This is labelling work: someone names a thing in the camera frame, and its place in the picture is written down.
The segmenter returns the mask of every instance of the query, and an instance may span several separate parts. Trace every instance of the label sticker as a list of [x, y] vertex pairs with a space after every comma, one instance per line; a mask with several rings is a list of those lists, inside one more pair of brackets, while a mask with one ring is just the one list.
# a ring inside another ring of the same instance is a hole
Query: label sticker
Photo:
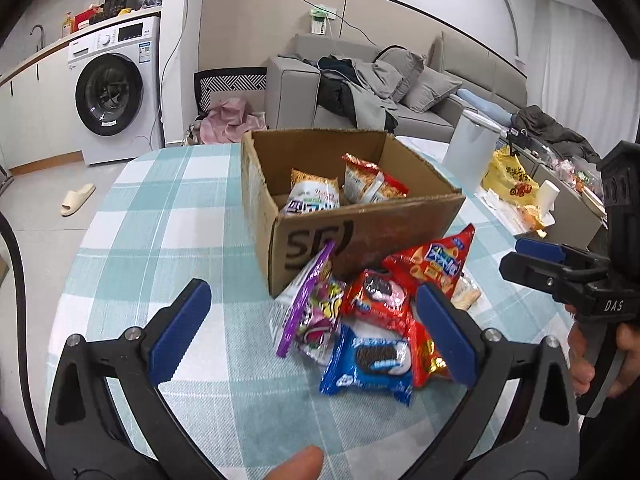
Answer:
[[151, 42], [147, 41], [146, 43], [139, 43], [138, 54], [140, 63], [147, 63], [151, 61]]

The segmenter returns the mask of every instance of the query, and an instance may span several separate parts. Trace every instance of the blue gripper pad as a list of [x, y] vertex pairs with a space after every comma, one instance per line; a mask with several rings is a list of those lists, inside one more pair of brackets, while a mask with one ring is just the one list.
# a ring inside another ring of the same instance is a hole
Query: blue gripper pad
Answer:
[[197, 281], [191, 294], [183, 300], [182, 306], [148, 353], [146, 373], [153, 386], [171, 380], [193, 337], [209, 313], [211, 288], [209, 283]]
[[[453, 380], [472, 388], [478, 380], [478, 356], [473, 345], [447, 311], [444, 301], [449, 303], [453, 311], [455, 307], [439, 290], [432, 289], [432, 286], [421, 285], [418, 288], [415, 297], [416, 312], [447, 363]], [[468, 317], [468, 321], [475, 325], [466, 312], [458, 312]]]
[[520, 238], [516, 241], [516, 252], [553, 264], [562, 264], [565, 258], [561, 246], [528, 238]]

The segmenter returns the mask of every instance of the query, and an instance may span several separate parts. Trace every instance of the kitchen counter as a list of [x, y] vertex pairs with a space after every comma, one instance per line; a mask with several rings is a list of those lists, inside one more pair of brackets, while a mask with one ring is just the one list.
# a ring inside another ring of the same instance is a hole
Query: kitchen counter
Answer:
[[116, 23], [128, 22], [137, 18], [144, 18], [145, 16], [150, 16], [152, 14], [159, 14], [161, 11], [162, 6], [136, 10], [134, 12], [130, 12], [129, 14], [123, 14], [122, 16], [116, 16], [115, 18], [110, 18], [108, 20], [103, 20], [99, 23], [95, 23], [94, 25], [89, 25], [89, 27], [85, 27], [82, 30], [78, 30], [73, 34], [65, 36], [64, 38], [60, 38], [59, 40], [48, 44], [42, 50], [35, 52], [32, 56], [29, 56], [23, 62], [9, 70], [9, 72], [7, 72], [6, 74], [0, 75], [0, 86], [9, 81], [9, 79], [11, 79], [17, 73], [31, 66], [33, 63], [36, 63], [43, 57], [47, 57], [49, 54], [52, 54], [53, 52], [66, 47], [71, 41], [77, 38], [81, 38], [82, 36], [86, 36], [87, 34], [95, 32], [96, 30], [101, 30], [102, 28], [111, 27], [111, 25], [115, 25]]

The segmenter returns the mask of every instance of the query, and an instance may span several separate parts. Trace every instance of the pink cloth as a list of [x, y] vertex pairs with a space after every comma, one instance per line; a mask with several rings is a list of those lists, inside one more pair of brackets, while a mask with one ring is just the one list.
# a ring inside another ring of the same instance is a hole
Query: pink cloth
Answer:
[[245, 97], [230, 97], [211, 107], [200, 123], [200, 139], [204, 144], [240, 142], [250, 130], [265, 130], [264, 119], [249, 113]]

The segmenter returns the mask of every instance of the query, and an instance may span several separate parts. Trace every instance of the faucet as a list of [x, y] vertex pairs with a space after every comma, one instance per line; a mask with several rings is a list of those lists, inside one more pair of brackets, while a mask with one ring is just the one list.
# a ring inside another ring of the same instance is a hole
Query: faucet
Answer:
[[40, 25], [39, 23], [36, 25], [33, 25], [33, 28], [31, 29], [31, 32], [29, 33], [30, 36], [33, 35], [33, 31], [36, 30], [37, 28], [40, 28], [40, 50], [42, 50], [44, 48], [44, 29], [42, 28], [42, 25]]

